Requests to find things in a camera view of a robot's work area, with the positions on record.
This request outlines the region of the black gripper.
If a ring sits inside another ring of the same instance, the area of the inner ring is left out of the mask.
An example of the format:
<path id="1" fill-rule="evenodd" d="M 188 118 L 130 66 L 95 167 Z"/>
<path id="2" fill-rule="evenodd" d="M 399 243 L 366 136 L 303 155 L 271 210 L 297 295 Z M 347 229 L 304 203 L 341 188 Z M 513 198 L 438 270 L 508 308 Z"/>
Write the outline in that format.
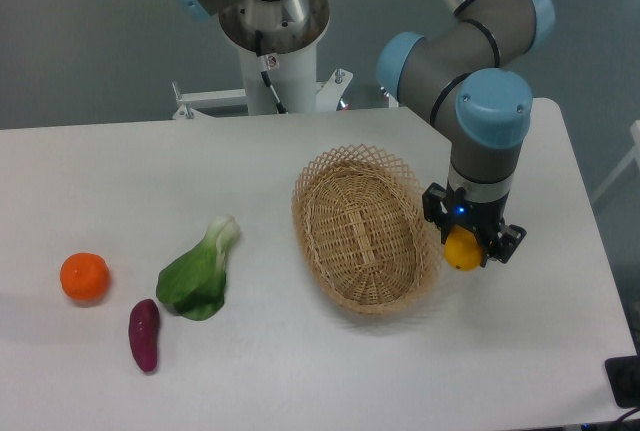
<path id="1" fill-rule="evenodd" d="M 508 196 L 506 193 L 495 201 L 474 202 L 466 199 L 463 188 L 454 191 L 450 185 L 444 188 L 431 183 L 422 195 L 423 215 L 439 231 L 442 244 L 455 226 L 473 233 L 481 242 L 482 268 L 489 261 L 506 264 L 527 235 L 523 227 L 504 222 Z"/>

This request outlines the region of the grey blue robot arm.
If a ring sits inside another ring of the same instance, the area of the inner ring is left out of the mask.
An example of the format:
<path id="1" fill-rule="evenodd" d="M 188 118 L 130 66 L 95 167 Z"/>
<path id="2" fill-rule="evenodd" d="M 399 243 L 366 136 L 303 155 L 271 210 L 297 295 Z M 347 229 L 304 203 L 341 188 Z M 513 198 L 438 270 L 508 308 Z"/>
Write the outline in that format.
<path id="1" fill-rule="evenodd" d="M 196 19 L 218 18 L 242 58 L 251 113 L 317 109 L 316 67 L 294 57 L 313 53 L 324 35 L 327 0 L 178 1 Z M 551 0 L 444 1 L 455 26 L 435 39 L 398 34 L 380 53 L 376 77 L 451 144 L 446 184 L 422 197 L 446 252 L 504 263 L 525 237 L 503 213 L 533 105 L 527 82 L 506 65 L 550 34 L 555 10 Z"/>

